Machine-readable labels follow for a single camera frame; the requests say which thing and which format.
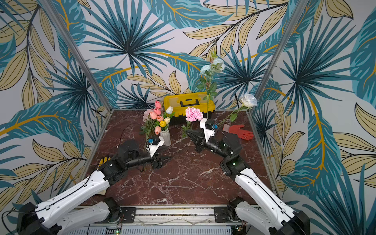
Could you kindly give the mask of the pink carnation flower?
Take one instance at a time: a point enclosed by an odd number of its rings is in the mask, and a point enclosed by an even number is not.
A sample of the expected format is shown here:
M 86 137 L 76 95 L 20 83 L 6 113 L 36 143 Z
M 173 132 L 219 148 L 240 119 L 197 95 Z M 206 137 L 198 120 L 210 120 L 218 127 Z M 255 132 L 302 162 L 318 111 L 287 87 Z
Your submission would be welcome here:
M 198 108 L 189 107 L 185 110 L 186 114 L 186 125 L 182 126 L 182 138 L 185 139 L 188 134 L 187 131 L 190 130 L 192 122 L 201 121 L 203 119 L 203 113 Z

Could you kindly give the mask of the light pink rose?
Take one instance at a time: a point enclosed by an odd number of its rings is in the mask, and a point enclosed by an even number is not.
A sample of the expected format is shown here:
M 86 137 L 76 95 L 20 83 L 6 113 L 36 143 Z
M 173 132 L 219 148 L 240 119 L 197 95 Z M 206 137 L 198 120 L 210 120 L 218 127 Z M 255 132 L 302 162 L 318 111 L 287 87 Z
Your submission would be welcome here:
M 145 150 L 148 151 L 148 142 L 149 142 L 149 138 L 151 138 L 154 133 L 156 117 L 157 115 L 152 109 L 148 109 L 144 112 L 144 115 L 143 115 L 144 125 L 141 128 L 141 131 L 145 137 L 145 143 L 144 143 L 144 148 L 143 148 L 144 151 Z

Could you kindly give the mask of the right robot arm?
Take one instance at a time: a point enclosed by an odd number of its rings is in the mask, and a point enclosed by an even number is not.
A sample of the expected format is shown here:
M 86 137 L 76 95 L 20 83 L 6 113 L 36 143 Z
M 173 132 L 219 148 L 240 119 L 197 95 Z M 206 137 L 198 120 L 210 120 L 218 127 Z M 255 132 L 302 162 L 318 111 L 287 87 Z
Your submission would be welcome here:
M 296 212 L 276 196 L 240 156 L 241 143 L 237 135 L 224 133 L 219 141 L 213 134 L 206 138 L 205 131 L 189 130 L 187 134 L 197 152 L 207 149 L 223 157 L 220 168 L 224 174 L 243 188 L 260 207 L 256 209 L 238 197 L 228 203 L 232 220 L 246 221 L 265 235 L 310 234 L 309 217 L 303 211 Z

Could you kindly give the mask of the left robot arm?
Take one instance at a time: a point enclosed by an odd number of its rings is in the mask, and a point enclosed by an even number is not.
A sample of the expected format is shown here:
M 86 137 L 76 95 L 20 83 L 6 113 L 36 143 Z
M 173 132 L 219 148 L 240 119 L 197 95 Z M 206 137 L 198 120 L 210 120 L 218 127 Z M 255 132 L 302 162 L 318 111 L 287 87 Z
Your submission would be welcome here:
M 135 140 L 127 140 L 117 148 L 117 153 L 99 166 L 91 175 L 65 192 L 37 205 L 27 203 L 19 209 L 17 233 L 20 235 L 63 235 L 96 222 L 120 224 L 124 212 L 113 198 L 86 209 L 75 208 L 92 196 L 121 181 L 127 171 L 150 164 L 161 168 L 169 157 L 161 156 L 166 150 L 162 137 L 147 141 L 145 151 Z

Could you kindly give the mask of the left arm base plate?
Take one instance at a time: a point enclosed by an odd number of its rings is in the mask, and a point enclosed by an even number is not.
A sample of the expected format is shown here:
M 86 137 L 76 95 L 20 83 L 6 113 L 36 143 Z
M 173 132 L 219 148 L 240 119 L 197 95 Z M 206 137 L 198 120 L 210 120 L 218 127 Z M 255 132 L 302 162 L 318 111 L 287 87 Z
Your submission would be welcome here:
M 107 222 L 109 223 L 125 223 L 131 224 L 134 223 L 135 215 L 136 215 L 136 207 L 120 207 L 110 211 Z

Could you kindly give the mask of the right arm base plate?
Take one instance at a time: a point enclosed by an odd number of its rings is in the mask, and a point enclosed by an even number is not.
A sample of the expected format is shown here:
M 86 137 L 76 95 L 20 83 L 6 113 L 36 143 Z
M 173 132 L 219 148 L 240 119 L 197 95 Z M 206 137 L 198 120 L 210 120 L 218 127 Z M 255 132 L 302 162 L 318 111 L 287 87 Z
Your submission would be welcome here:
M 214 219 L 216 223 L 237 223 L 241 219 L 235 213 L 235 210 L 226 207 L 214 207 Z

